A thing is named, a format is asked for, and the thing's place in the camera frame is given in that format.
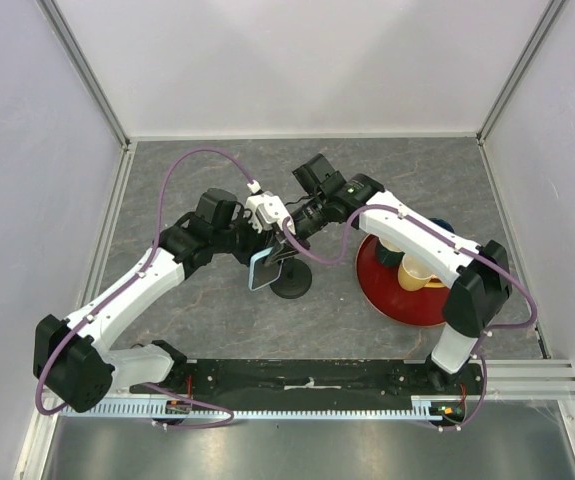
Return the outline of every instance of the white backdrop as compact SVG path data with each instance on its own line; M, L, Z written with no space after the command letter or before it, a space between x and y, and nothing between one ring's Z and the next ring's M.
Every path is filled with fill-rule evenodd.
M130 136L475 132L546 0L59 0Z
M575 368L575 0L492 131L488 151L547 343Z
M38 4L0 0L0 479L32 412L36 325L76 306L119 159Z

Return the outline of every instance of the round red plate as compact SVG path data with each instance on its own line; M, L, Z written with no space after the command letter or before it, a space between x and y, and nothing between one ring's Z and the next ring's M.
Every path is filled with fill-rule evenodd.
M442 309L448 288L404 290L398 283L398 267L383 267L376 260L378 238L367 236L358 249L356 273L367 300L384 315L416 327L433 327L445 322Z

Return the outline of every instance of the gray floor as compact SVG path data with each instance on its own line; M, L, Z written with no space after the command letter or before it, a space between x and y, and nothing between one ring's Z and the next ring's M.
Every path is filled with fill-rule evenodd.
M252 420L165 433L147 420L60 418L45 480L574 480L556 403L487 402L459 433L408 422Z
M303 192L291 171L322 152L346 178L365 173L411 208L449 221L456 232L480 243L507 244L476 142L472 138L375 140L251 140L207 142L236 155L265 190L285 200ZM116 225L103 288L133 266L151 242L158 190L169 165L195 142L138 145ZM227 160L197 155L181 165L166 194L164 222L193 210L200 194L218 187L247 195L244 177ZM440 328L412 328L375 311L354 271L363 235L351 235L340 266L312 264L314 283L298 300L269 289L250 292L247 271L228 257L216 259L169 292L116 342L124 348L164 339L185 354L211 358L425 358ZM340 228L313 237L313 251L335 256ZM498 321L519 322L527 309L513 295ZM483 350L490 358L540 358L533 331L500 332Z

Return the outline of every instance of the marble surface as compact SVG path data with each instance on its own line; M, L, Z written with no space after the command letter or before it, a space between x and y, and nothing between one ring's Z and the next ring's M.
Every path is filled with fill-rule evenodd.
M480 243L506 245L500 217L476 142L472 138L231 140L201 142L239 158L265 190L285 201L303 195L291 171L318 152L345 178L365 173L427 217L449 221ZM153 238L158 190L165 171L196 142L140 143L129 176L103 277L108 287L133 266ZM227 160L199 154L179 166L166 193L163 222L193 210L209 187L246 197L244 177ZM337 254L341 228L312 238L312 250ZM354 256L364 234L352 231L341 265L310 263L311 290L283 300L269 288L250 292L247 269L220 256L152 305L120 336L114 348L164 339L192 357L211 358L410 358L423 359L441 327L414 328L377 312L363 297ZM499 322L520 322L527 308L515 293ZM533 330L495 333L484 344L489 358L541 358Z

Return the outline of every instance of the black stand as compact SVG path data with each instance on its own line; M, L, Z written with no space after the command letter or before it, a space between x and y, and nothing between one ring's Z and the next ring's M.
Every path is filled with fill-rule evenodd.
M288 258L283 262L280 277L269 287L281 298L293 300L302 297L311 287L311 270L302 260Z

